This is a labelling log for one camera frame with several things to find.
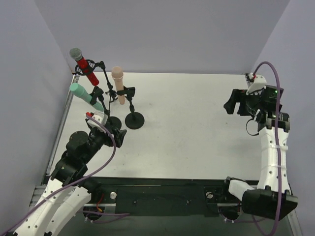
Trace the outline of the black round-base stand front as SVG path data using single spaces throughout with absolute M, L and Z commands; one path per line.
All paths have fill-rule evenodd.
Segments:
M 125 118 L 125 124 L 129 129 L 133 130 L 141 128 L 145 123 L 145 118 L 141 113 L 135 111 L 135 107 L 132 102 L 135 92 L 135 87 L 124 87 L 123 90 L 117 92 L 118 95 L 122 95 L 129 102 L 130 113 Z

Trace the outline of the black round-base stand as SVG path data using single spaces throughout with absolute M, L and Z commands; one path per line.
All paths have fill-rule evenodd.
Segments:
M 125 118 L 125 124 L 129 129 L 133 130 L 141 128 L 145 123 L 145 118 L 141 113 L 135 111 L 135 107 L 132 102 L 135 92 L 135 87 L 124 87 L 123 90 L 117 92 L 118 95 L 122 95 L 129 102 L 130 113 Z
M 93 105 L 96 105 L 97 102 L 99 101 L 101 103 L 104 114 L 108 116 L 109 126 L 111 128 L 120 129 L 122 126 L 122 123 L 120 119 L 118 119 L 117 117 L 110 116 L 110 111 L 106 108 L 105 103 L 104 103 L 103 94 L 104 94 L 104 91 L 98 86 L 95 86 L 92 93 L 90 93 L 90 96 L 91 96 L 90 104 L 93 106 Z

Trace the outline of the mint green toy microphone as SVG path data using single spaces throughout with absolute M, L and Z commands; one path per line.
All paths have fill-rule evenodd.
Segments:
M 69 90 L 75 95 L 76 97 L 82 99 L 89 105 L 91 105 L 94 109 L 103 112 L 104 108 L 99 102 L 95 102 L 91 104 L 92 96 L 86 92 L 83 86 L 78 83 L 72 83 L 69 87 Z

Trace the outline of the peach toy microphone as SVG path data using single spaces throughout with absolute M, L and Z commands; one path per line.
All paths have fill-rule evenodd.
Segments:
M 124 95 L 119 95 L 119 92 L 124 90 L 124 84 L 123 84 L 124 73 L 123 73 L 122 68 L 120 66 L 114 66 L 111 71 L 111 76 L 112 76 L 112 79 L 114 80 L 114 84 L 116 87 L 118 101 L 121 105 L 124 105 L 125 97 Z

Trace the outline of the red glitter microphone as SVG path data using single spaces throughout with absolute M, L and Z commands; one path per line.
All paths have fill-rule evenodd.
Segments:
M 71 58 L 76 61 L 78 68 L 81 70 L 81 74 L 85 75 L 93 86 L 97 86 L 99 80 L 87 60 L 83 57 L 82 51 L 79 48 L 72 48 L 69 54 Z

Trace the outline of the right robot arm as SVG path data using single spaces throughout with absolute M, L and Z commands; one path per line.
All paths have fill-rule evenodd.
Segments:
M 223 106 L 231 115 L 239 103 L 237 114 L 250 116 L 257 122 L 261 143 L 261 171 L 257 187 L 251 187 L 245 180 L 227 177 L 226 191 L 240 200 L 244 213 L 273 220 L 282 220 L 298 205 L 298 198 L 292 194 L 287 180 L 290 121 L 289 114 L 281 112 L 282 105 L 277 104 L 277 98 L 282 96 L 283 91 L 283 88 L 275 86 L 264 86 L 253 92 L 235 88 Z

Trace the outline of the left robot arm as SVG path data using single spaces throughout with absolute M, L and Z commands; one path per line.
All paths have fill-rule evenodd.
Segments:
M 86 174 L 87 164 L 103 146 L 120 148 L 127 131 L 108 130 L 102 118 L 86 118 L 86 123 L 90 132 L 71 134 L 40 199 L 8 235 L 57 236 L 92 195 L 101 193 L 100 183 Z

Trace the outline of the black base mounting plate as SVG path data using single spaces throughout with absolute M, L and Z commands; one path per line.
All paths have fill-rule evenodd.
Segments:
M 98 184 L 85 207 L 111 207 L 131 216 L 214 217 L 241 213 L 240 200 L 228 194 L 224 180 L 94 177 Z

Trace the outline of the aluminium frame rail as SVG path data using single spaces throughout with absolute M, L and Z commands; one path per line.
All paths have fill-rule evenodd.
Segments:
M 41 195 L 44 193 L 45 189 L 46 189 L 46 185 L 39 185 L 35 187 L 31 200 L 30 200 L 29 208 L 32 208 L 36 205 Z

